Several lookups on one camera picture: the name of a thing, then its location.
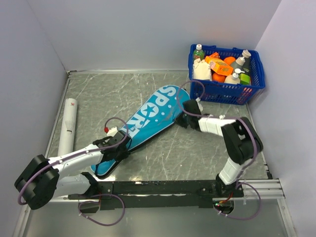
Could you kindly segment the blue racket cover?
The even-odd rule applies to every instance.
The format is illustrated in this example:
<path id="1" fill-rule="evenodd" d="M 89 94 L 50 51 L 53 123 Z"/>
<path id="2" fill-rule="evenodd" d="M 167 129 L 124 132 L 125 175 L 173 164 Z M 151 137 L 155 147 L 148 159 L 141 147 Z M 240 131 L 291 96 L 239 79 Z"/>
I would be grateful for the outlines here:
<path id="1" fill-rule="evenodd" d="M 189 93 L 178 86 L 166 85 L 156 90 L 118 131 L 131 137 L 128 151 L 131 153 L 165 129 L 172 126 L 182 113 L 182 104 L 190 100 Z M 106 160 L 92 165 L 91 170 L 104 179 L 119 165 L 121 160 Z"/>

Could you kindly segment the white shuttlecock tube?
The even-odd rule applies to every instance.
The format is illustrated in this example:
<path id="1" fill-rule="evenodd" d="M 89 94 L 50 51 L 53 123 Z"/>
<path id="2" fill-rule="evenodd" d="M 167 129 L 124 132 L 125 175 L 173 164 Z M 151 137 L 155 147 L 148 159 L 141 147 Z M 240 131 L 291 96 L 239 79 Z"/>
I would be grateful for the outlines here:
<path id="1" fill-rule="evenodd" d="M 76 99 L 67 98 L 62 118 L 59 139 L 58 156 L 63 156 L 73 151 L 77 119 L 78 102 Z"/>

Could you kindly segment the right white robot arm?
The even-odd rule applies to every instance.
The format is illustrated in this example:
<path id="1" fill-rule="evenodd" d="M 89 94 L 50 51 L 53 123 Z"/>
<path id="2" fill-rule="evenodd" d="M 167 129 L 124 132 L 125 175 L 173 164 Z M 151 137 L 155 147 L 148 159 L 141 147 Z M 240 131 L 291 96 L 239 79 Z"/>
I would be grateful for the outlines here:
<path id="1" fill-rule="evenodd" d="M 216 193 L 228 196 L 238 186 L 243 172 L 255 161 L 263 149 L 263 143 L 246 117 L 225 118 L 202 114 L 201 106 L 194 100 L 178 104 L 182 113 L 176 123 L 203 133 L 211 133 L 224 139 L 228 159 L 224 168 L 216 176 Z"/>

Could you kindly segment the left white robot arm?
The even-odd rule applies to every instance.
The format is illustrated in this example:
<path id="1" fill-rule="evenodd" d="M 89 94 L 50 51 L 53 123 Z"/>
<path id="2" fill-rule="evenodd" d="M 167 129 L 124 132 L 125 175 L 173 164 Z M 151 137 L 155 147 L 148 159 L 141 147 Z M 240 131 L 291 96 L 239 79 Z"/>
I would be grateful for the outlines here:
<path id="1" fill-rule="evenodd" d="M 51 199 L 65 195 L 93 198 L 98 193 L 98 182 L 87 173 L 74 172 L 111 159 L 128 157 L 131 137 L 117 131 L 114 136 L 95 140 L 87 147 L 58 157 L 35 156 L 14 183 L 19 192 L 18 204 L 39 209 Z"/>

